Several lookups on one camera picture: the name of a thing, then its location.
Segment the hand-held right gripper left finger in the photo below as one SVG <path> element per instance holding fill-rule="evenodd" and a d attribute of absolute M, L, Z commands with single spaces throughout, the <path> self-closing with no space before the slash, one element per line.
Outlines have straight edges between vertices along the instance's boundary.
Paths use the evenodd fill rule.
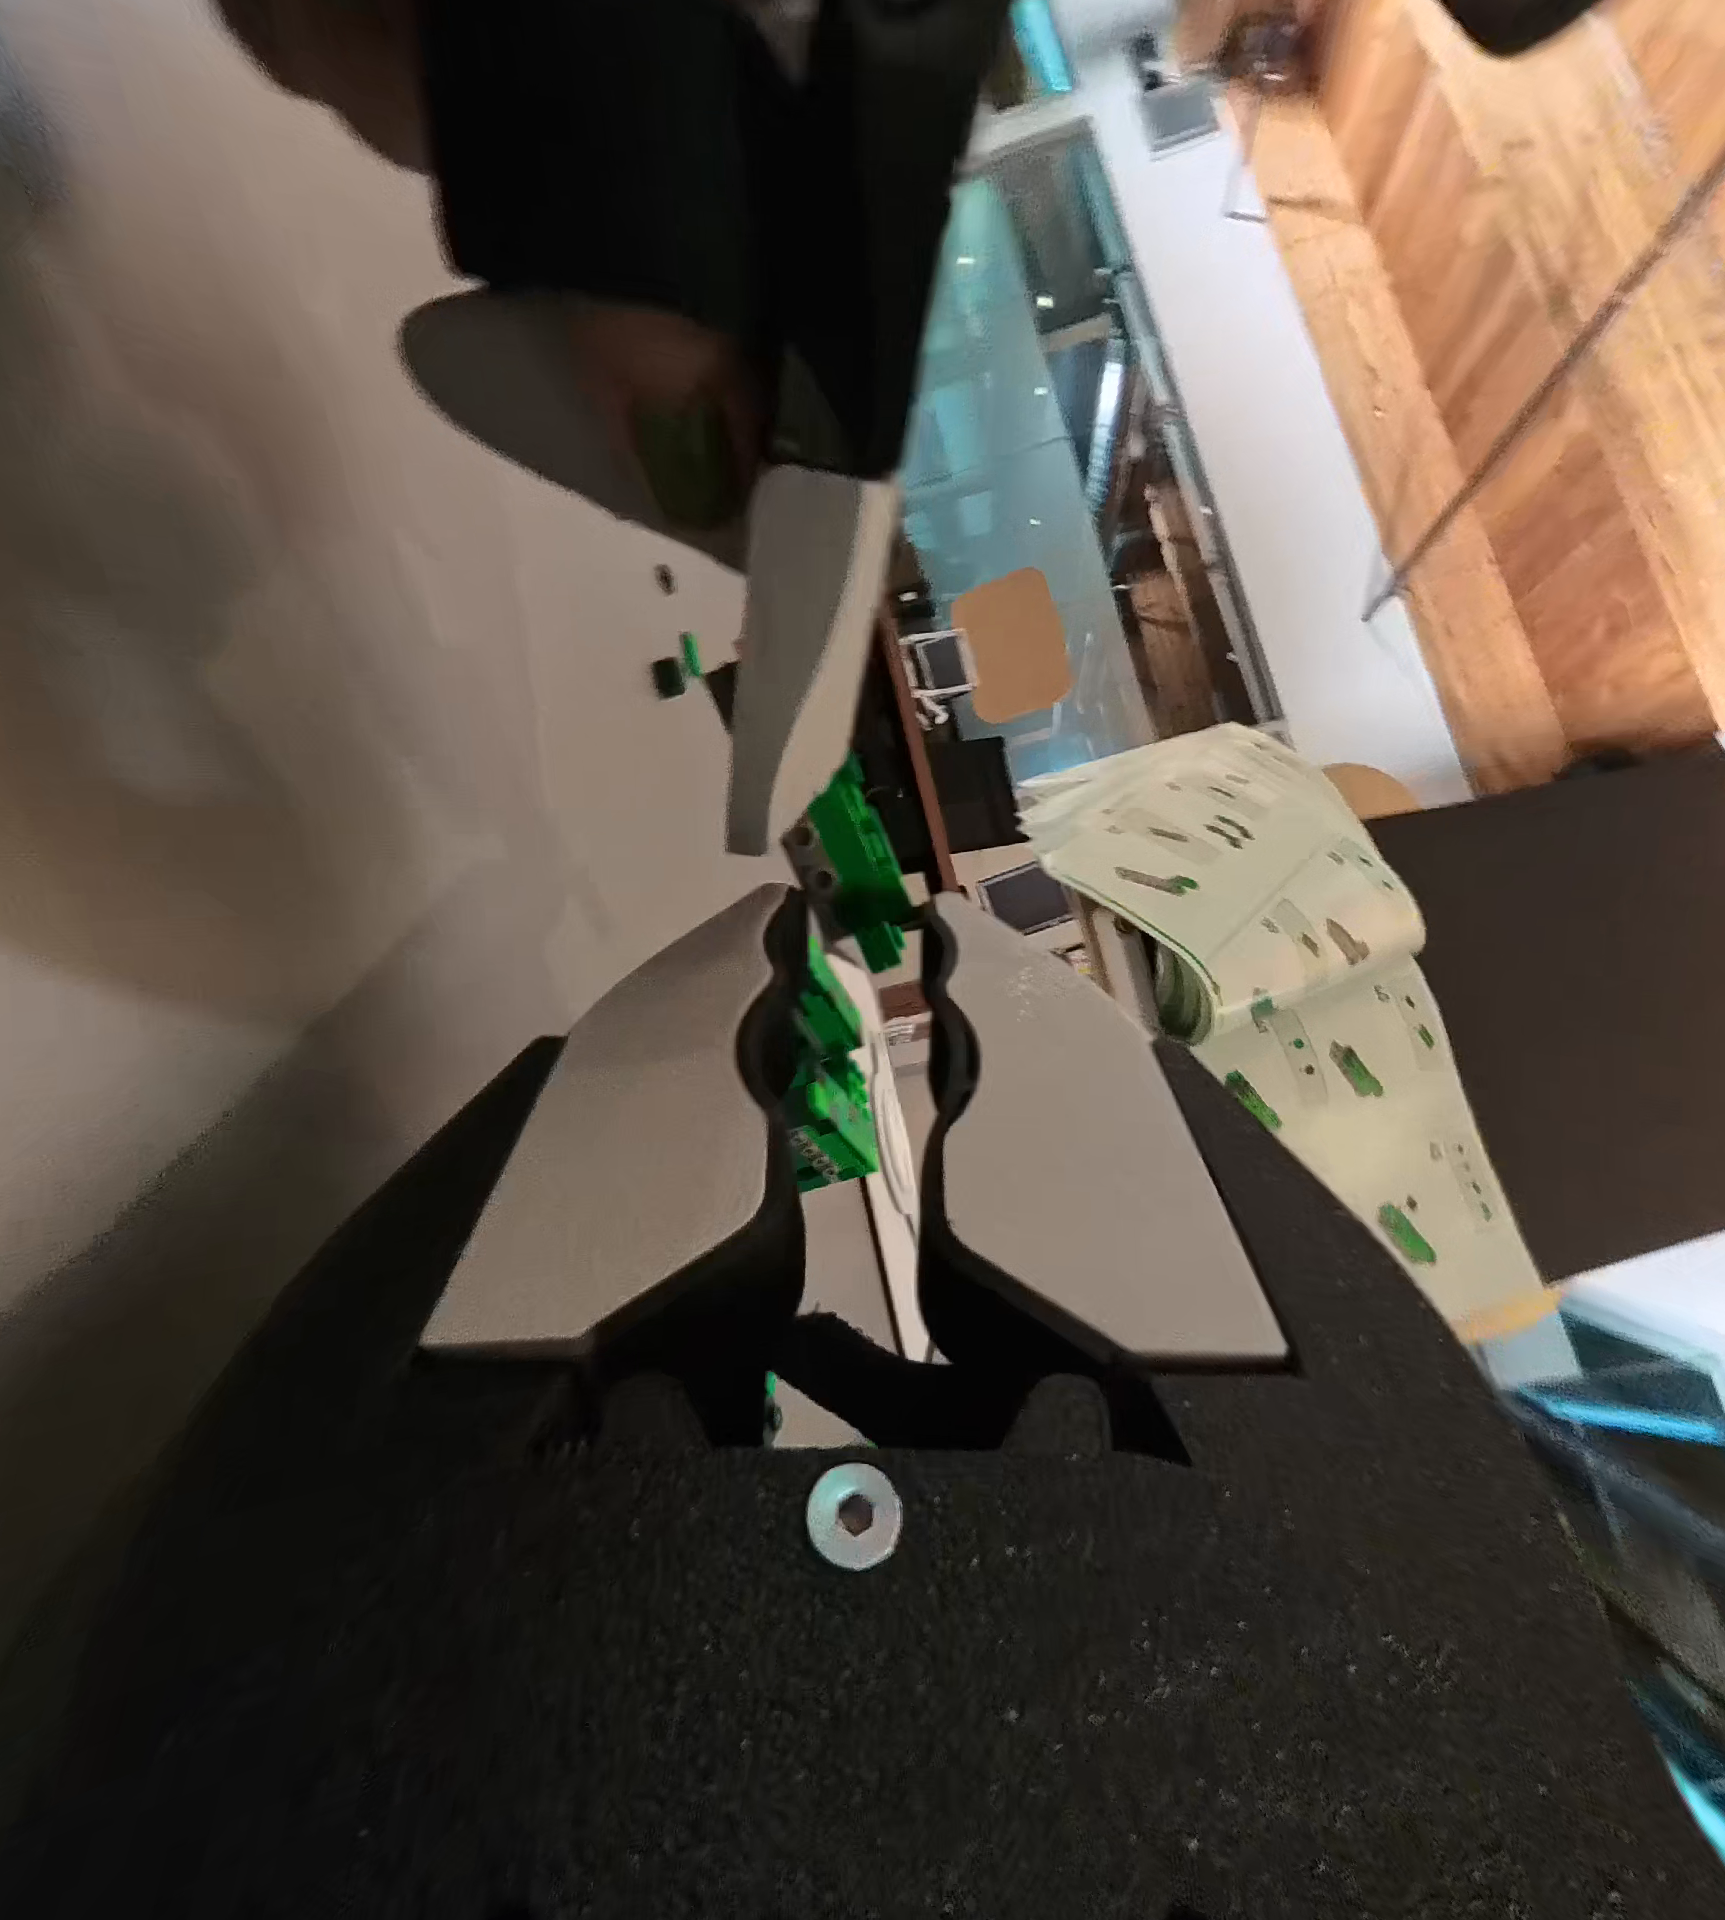
<path fill-rule="evenodd" d="M 809 911 L 753 891 L 616 981 L 565 1037 L 433 1308 L 445 1362 L 541 1362 L 592 1396 L 677 1379 L 761 1446 L 804 1291 L 785 1105 Z"/>

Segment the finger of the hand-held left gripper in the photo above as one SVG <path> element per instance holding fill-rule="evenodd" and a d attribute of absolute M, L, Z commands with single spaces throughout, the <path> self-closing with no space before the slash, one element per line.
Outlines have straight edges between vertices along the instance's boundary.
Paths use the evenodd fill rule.
<path fill-rule="evenodd" d="M 779 848 L 849 756 L 902 495 L 777 466 L 757 483 L 730 713 L 726 851 Z"/>

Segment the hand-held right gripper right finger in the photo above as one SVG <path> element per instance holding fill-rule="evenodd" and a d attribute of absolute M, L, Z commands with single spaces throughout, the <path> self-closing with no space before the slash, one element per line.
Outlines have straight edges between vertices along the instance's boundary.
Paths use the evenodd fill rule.
<path fill-rule="evenodd" d="M 1185 1465 L 1161 1379 L 1280 1370 L 1289 1342 L 1158 1044 L 958 893 L 924 913 L 922 989 L 920 1310 L 950 1384 L 1003 1435 L 1088 1379 L 1118 1450 Z"/>

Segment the blocky green brick assembly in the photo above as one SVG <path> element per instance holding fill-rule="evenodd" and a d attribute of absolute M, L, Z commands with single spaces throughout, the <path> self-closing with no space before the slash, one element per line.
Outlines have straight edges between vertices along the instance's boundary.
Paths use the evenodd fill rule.
<path fill-rule="evenodd" d="M 842 976 L 812 937 L 793 1008 L 795 1065 L 783 1115 L 801 1194 L 878 1173 L 869 1030 Z"/>

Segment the long green brick assembly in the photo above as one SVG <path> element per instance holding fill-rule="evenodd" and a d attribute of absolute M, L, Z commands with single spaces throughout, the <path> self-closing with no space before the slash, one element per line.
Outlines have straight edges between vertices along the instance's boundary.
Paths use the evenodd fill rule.
<path fill-rule="evenodd" d="M 870 973 L 899 967 L 916 908 L 857 756 L 845 758 L 781 848 L 820 934 L 853 948 Z"/>

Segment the person's left hand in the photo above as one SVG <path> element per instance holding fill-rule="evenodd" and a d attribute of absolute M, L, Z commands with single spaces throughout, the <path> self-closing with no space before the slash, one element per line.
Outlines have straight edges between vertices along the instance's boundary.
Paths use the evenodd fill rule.
<path fill-rule="evenodd" d="M 583 380 L 659 514 L 714 534 L 739 520 L 765 459 L 768 402 L 736 341 L 691 318 L 573 300 Z"/>

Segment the tan chair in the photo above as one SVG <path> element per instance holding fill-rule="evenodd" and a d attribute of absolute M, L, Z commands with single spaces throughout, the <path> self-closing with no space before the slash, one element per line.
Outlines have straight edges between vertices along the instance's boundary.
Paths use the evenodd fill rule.
<path fill-rule="evenodd" d="M 984 726 L 1053 711 L 1072 695 L 1067 623 L 1038 565 L 958 592 L 950 620 L 971 659 L 971 710 Z"/>

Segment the glass partition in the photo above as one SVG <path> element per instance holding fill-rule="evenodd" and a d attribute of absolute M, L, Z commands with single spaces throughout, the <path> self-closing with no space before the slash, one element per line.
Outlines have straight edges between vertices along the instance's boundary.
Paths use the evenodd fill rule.
<path fill-rule="evenodd" d="M 1019 778 L 1224 722 L 1288 731 L 1220 491 L 1088 124 L 980 158 L 950 203 L 902 454 L 891 574 L 932 744 L 999 737 Z M 990 727 L 957 593 L 1038 565 L 1074 692 Z"/>

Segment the pale green instruction booklet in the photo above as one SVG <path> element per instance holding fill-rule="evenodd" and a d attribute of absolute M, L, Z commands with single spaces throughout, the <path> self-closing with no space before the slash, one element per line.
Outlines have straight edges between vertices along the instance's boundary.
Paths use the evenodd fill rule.
<path fill-rule="evenodd" d="M 1554 1312 L 1421 967 L 1421 908 L 1320 765 L 1228 723 L 1027 780 L 1019 825 L 1069 893 L 1154 942 L 1163 1031 L 1465 1343 Z"/>

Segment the black panel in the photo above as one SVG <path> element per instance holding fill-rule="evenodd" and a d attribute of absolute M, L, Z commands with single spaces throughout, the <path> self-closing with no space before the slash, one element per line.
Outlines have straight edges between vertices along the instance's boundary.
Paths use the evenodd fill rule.
<path fill-rule="evenodd" d="M 1369 824 L 1548 1283 L 1725 1231 L 1725 756 Z"/>

